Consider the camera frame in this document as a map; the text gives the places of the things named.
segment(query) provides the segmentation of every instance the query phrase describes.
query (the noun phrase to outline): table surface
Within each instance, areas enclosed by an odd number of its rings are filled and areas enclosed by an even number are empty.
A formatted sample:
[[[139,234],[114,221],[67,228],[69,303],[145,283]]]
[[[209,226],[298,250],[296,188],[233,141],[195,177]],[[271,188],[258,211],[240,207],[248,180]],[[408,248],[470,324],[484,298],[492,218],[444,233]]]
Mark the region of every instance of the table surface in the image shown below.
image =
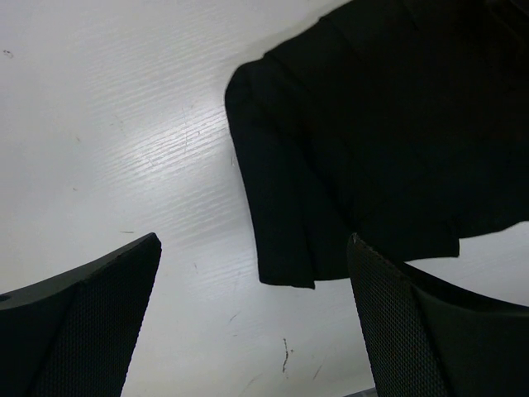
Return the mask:
[[[223,107],[237,65],[342,2],[0,4],[0,292],[156,232],[164,253],[124,397],[373,385],[349,280],[259,284]],[[528,234],[521,224],[416,264],[529,304]]]

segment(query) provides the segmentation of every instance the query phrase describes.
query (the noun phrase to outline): folded cloth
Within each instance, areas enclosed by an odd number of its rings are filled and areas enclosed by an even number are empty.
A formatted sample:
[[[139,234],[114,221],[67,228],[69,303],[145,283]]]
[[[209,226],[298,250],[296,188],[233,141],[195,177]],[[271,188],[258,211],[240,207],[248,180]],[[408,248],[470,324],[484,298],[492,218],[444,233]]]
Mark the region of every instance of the folded cloth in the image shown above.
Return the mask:
[[[235,72],[261,282],[347,278],[352,232],[410,261],[529,219],[529,79],[497,26],[478,0],[354,0]]]

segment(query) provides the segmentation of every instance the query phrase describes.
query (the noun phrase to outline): black garment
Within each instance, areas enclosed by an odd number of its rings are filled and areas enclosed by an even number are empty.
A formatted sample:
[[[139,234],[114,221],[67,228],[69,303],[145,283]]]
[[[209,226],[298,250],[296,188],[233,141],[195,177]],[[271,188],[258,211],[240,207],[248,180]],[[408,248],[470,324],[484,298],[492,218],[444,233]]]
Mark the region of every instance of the black garment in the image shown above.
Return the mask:
[[[347,278],[352,232],[410,261],[529,219],[529,79],[480,3],[354,0],[236,71],[263,283]]]

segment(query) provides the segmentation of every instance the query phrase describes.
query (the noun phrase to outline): black cloth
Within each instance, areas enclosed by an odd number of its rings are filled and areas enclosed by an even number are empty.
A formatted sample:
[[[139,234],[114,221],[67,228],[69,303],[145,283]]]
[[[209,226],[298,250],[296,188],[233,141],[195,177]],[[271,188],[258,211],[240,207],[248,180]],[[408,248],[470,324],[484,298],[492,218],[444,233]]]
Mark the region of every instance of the black cloth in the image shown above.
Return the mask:
[[[529,79],[480,3],[354,0],[235,72],[261,282],[347,278],[352,232],[410,261],[529,219]]]

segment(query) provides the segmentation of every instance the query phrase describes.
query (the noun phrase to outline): white table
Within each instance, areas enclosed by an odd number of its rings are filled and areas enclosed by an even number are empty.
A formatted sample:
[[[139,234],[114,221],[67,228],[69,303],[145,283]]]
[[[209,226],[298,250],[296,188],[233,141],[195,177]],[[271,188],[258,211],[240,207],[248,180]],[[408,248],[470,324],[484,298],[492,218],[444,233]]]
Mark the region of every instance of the white table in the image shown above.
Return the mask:
[[[373,385],[349,280],[259,284],[223,107],[237,65],[341,2],[0,4],[0,292],[156,232],[164,253],[124,397]],[[529,304],[526,240],[521,225],[419,266]]]

